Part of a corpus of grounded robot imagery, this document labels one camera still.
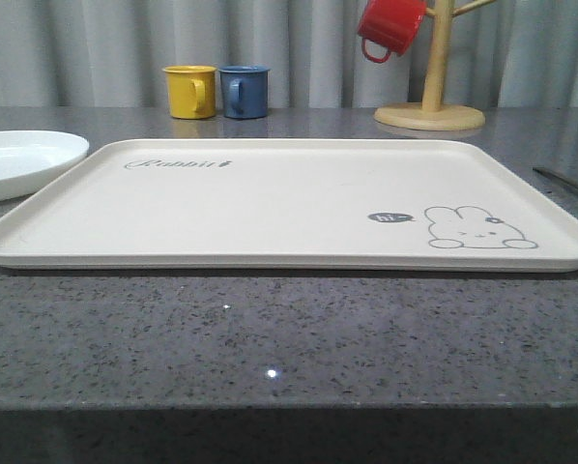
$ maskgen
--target white plate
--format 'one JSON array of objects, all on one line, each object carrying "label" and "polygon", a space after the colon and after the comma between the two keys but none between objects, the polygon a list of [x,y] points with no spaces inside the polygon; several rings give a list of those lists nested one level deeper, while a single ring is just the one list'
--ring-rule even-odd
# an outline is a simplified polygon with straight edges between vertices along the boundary
[{"label": "white plate", "polygon": [[446,141],[127,140],[0,219],[28,268],[578,269],[578,220]]},{"label": "white plate", "polygon": [[38,191],[81,161],[89,142],[49,130],[0,131],[0,200]]}]

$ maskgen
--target table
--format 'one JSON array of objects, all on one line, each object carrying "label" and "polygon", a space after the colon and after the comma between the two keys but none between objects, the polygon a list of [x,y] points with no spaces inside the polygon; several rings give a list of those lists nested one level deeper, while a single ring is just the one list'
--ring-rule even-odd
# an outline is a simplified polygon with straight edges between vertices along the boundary
[{"label": "table", "polygon": [[[372,113],[0,107],[0,131],[72,132],[91,152],[129,138],[445,137],[578,217],[578,195],[532,171],[578,179],[578,109],[497,109],[451,133]],[[578,271],[0,268],[0,462],[189,458],[578,463]]]}]

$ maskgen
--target wooden base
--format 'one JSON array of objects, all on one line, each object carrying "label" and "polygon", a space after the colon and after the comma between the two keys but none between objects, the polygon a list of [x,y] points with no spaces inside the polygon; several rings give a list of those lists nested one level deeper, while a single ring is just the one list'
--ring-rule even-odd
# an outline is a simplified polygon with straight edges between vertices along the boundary
[{"label": "wooden base", "polygon": [[373,117],[389,126],[420,131],[462,131],[484,125],[482,111],[458,104],[444,104],[435,112],[422,110],[422,103],[390,104],[378,108]]}]

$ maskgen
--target wooden branch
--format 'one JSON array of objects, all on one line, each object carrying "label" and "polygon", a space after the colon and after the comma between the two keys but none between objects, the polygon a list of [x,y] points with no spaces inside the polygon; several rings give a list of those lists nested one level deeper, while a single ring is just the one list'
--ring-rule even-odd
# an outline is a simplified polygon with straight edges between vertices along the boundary
[{"label": "wooden branch", "polygon": [[469,13],[475,10],[476,8],[484,7],[485,5],[488,5],[489,3],[493,3],[495,1],[496,0],[474,0],[473,2],[470,2],[466,5],[463,5],[462,7],[455,9],[454,12],[452,13],[452,16],[457,17],[464,15],[465,13]]}]

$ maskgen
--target speckled countertop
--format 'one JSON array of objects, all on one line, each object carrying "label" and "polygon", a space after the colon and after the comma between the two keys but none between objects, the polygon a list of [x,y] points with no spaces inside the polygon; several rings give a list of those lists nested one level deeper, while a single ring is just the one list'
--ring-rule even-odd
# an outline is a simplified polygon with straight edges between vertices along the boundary
[{"label": "speckled countertop", "polygon": [[[371,109],[175,121],[0,108],[2,130],[129,138],[406,138]],[[578,217],[578,109],[498,110],[477,145]],[[0,217],[20,199],[0,202]],[[0,410],[578,405],[578,272],[0,268]]]}]

